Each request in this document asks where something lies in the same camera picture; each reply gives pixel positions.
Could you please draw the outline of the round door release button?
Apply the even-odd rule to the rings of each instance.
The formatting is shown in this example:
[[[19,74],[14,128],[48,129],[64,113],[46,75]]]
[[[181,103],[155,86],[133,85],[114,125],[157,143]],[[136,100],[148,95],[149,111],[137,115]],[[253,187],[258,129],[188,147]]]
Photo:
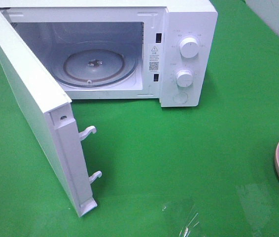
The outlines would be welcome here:
[[[185,92],[180,92],[173,96],[173,101],[177,104],[185,104],[187,100],[188,95]]]

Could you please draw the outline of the white microwave knob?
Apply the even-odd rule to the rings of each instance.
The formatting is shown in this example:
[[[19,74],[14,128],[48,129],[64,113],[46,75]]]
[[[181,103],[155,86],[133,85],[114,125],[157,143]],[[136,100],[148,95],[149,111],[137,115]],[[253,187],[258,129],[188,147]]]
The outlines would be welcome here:
[[[179,87],[189,87],[193,84],[194,74],[192,70],[182,69],[176,72],[175,75],[177,86]]]
[[[197,56],[199,53],[200,43],[194,36],[183,38],[179,43],[179,51],[181,56],[187,59]]]

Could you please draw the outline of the white microwave door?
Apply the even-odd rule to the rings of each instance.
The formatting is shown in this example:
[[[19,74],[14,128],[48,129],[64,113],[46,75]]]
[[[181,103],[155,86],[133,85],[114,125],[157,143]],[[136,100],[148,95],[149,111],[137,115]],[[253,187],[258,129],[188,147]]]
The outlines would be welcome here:
[[[91,184],[102,173],[88,174],[81,142],[94,126],[79,132],[71,99],[0,12],[0,64],[16,102],[77,215],[97,206]]]

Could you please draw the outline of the white microwave oven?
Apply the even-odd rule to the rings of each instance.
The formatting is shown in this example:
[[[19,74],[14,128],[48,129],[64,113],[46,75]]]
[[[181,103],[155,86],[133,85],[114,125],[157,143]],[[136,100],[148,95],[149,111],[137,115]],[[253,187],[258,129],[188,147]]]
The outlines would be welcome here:
[[[217,17],[208,0],[0,0],[0,62],[40,99],[193,107]]]

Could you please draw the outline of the green table mat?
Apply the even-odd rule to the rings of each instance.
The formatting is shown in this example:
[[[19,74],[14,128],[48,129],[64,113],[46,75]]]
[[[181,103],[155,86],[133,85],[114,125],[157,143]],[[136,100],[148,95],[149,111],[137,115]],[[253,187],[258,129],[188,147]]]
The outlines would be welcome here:
[[[79,218],[0,66],[0,237],[169,237],[163,205],[263,183],[279,237],[279,37],[244,0],[215,0],[215,36],[200,103],[73,101],[97,208]]]

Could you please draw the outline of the clear plastic film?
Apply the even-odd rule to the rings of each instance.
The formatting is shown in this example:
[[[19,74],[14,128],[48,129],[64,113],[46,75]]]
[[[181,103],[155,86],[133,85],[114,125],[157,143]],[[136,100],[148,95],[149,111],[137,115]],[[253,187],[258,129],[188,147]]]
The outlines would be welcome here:
[[[171,237],[265,237],[273,207],[263,183],[237,185],[231,193],[197,200],[181,197],[162,207]]]

